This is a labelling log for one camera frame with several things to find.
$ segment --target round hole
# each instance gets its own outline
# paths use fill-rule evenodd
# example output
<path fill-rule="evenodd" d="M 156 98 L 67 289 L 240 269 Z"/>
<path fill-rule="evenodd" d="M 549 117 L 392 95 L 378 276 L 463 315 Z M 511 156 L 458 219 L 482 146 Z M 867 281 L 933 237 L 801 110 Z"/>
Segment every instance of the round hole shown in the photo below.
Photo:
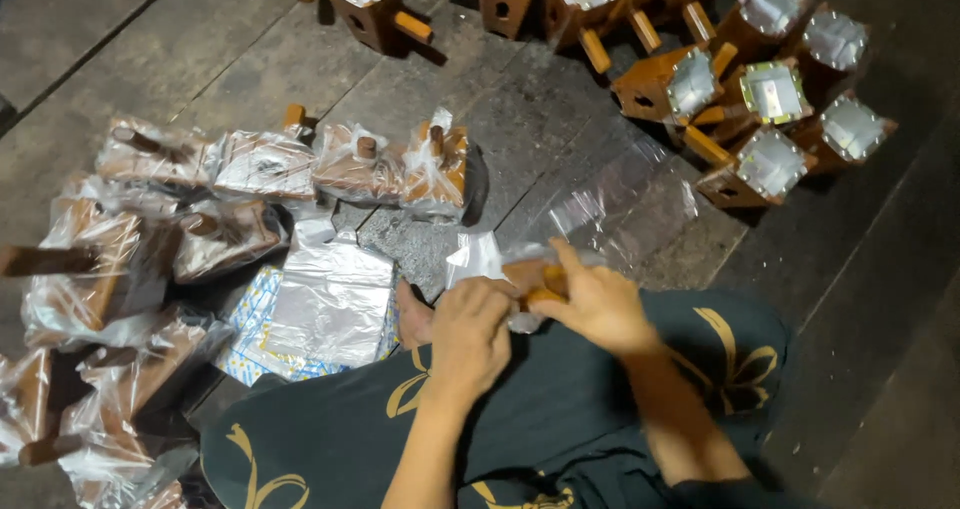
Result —
<path fill-rule="evenodd" d="M 510 5 L 504 1 L 500 1 L 496 4 L 496 17 L 501 20 L 506 20 L 507 16 L 510 15 Z"/>
<path fill-rule="evenodd" d="M 357 31 L 359 31 L 360 33 L 367 32 L 366 28 L 364 28 L 363 26 L 363 22 L 358 20 L 356 16 L 354 16 L 353 14 L 350 14 L 349 18 L 350 18 L 350 23 L 352 23 L 353 26 L 357 28 Z"/>

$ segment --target black pants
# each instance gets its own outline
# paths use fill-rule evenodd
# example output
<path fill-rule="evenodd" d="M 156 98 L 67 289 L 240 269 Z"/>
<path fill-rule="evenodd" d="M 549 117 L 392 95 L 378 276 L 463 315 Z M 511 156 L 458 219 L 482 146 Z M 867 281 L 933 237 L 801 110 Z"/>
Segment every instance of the black pants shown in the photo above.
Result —
<path fill-rule="evenodd" d="M 642 297 L 718 425 L 755 458 L 789 329 L 765 305 L 726 292 Z M 463 432 L 460 506 L 672 505 L 617 361 L 558 323 L 512 344 L 510 366 Z M 229 509 L 378 507 L 429 367 L 426 345 L 326 377 L 262 378 L 203 433 L 210 485 Z"/>

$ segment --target person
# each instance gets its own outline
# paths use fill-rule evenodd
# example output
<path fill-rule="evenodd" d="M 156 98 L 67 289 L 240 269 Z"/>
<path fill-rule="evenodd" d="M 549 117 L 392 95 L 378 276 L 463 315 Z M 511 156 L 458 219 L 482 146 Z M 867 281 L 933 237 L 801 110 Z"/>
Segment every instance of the person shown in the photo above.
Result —
<path fill-rule="evenodd" d="M 763 490 L 752 478 L 701 393 L 675 366 L 644 312 L 638 285 L 606 267 L 585 267 L 564 240 L 553 239 L 551 245 L 567 275 L 569 303 L 539 301 L 530 310 L 579 333 L 622 365 L 642 421 L 642 433 L 635 435 L 645 437 L 665 486 L 682 491 L 688 506 L 804 504 Z M 407 347 L 432 343 L 433 358 L 430 382 L 381 507 L 454 507 L 455 459 L 463 429 L 475 403 L 511 360 L 506 317 L 514 298 L 502 281 L 467 279 L 440 298 L 431 319 L 429 308 L 411 302 L 409 285 L 401 287 L 401 339 Z M 577 506 L 580 500 L 570 502 Z"/>
<path fill-rule="evenodd" d="M 563 240 L 569 302 L 505 327 L 516 290 L 396 290 L 406 350 L 335 375 L 264 374 L 200 437 L 228 509 L 809 506 L 755 476 L 791 332 L 722 290 L 639 290 Z"/>

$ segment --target hand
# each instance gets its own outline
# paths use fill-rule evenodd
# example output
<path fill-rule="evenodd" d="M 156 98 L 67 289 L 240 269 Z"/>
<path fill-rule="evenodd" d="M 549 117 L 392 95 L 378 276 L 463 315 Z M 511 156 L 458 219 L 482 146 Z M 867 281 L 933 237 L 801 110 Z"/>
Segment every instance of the hand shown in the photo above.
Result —
<path fill-rule="evenodd" d="M 555 237 L 550 245 L 566 272 L 570 302 L 540 300 L 530 304 L 531 312 L 557 320 L 621 359 L 660 345 L 636 283 L 606 267 L 585 267 L 564 239 Z"/>
<path fill-rule="evenodd" d="M 469 411 L 510 361 L 506 317 L 514 300 L 503 280 L 465 278 L 443 294 L 433 319 L 427 399 Z"/>

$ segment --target bare foot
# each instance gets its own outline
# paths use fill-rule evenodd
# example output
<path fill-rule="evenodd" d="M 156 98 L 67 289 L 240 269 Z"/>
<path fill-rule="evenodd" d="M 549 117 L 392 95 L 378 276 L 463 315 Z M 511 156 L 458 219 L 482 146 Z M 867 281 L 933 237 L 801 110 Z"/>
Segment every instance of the bare foot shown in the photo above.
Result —
<path fill-rule="evenodd" d="M 396 283 L 396 306 L 400 309 L 400 327 L 396 336 L 405 350 L 433 342 L 430 333 L 433 309 L 417 298 L 406 278 Z"/>

